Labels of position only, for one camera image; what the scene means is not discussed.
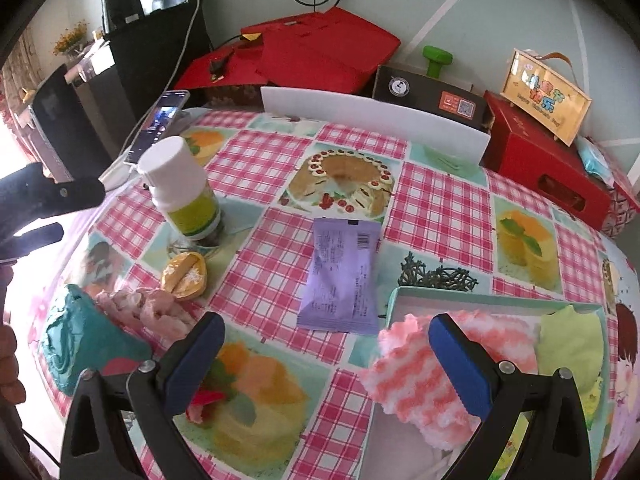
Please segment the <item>person hand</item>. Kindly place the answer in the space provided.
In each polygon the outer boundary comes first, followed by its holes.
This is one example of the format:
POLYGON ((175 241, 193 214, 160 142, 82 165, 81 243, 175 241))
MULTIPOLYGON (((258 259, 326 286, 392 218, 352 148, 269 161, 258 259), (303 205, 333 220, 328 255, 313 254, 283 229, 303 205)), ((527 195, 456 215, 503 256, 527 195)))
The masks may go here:
POLYGON ((1 396, 9 404, 17 405, 26 400, 26 390, 18 379, 15 352, 17 340, 10 326, 2 325, 0 330, 0 390, 1 396))

